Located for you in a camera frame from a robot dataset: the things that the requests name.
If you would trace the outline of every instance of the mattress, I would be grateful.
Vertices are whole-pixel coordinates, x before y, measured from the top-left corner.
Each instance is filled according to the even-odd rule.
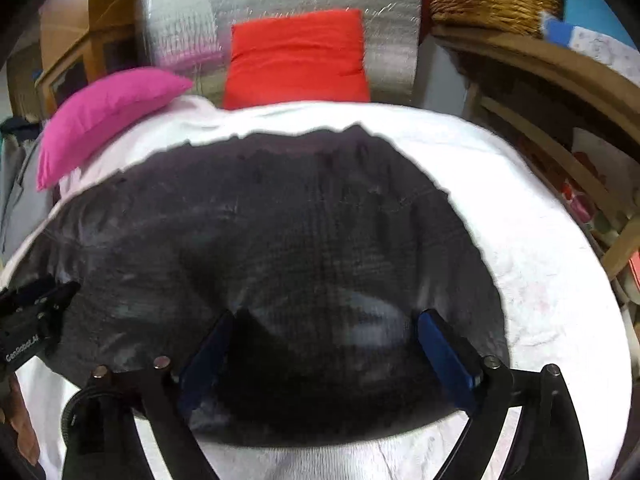
[[[189,142],[249,132],[298,134],[353,123],[384,137],[449,193],[481,250],[502,297],[511,366],[562,368],[577,412],[591,479],[609,478],[626,429],[630,360],[622,320],[604,271],[562,205],[505,142],[450,116],[375,104],[298,103],[223,112],[183,97],[134,126],[64,183],[68,200],[119,168]],[[52,211],[55,214],[62,205]],[[8,282],[24,248],[8,262]],[[63,461],[59,420],[75,388],[32,360],[18,374],[42,450],[47,477]],[[511,410],[485,472],[498,478],[516,427]],[[348,446],[252,449],[200,440],[219,476],[235,478],[433,478],[450,453],[465,415],[410,433]],[[148,425],[138,422],[156,478],[169,478]]]

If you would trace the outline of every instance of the red pillow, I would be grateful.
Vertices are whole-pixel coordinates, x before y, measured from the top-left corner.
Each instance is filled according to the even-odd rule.
[[[234,25],[223,106],[288,101],[369,102],[357,9],[322,10]]]

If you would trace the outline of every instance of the reflective bubble wrap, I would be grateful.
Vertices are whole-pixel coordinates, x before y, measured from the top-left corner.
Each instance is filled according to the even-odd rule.
[[[356,7],[363,11],[372,99],[408,104],[414,85],[421,0],[140,0],[146,56],[222,95],[231,25],[265,16]]]

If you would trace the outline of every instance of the blue gripper pad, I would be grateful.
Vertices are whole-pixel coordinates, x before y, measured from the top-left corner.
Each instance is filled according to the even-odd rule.
[[[178,410],[186,420],[217,380],[231,341],[233,323],[233,314],[225,311],[196,354],[180,372]]]
[[[481,376],[468,370],[454,350],[454,347],[462,344],[472,348],[471,344],[455,336],[450,326],[433,310],[425,310],[418,316],[418,341],[449,400],[471,416],[477,405],[474,389],[481,381]]]

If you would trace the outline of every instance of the wooden shelf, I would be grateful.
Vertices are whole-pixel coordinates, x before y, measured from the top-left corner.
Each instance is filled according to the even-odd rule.
[[[640,144],[640,88],[606,65],[553,43],[484,28],[438,25],[438,43],[506,63],[587,102]]]

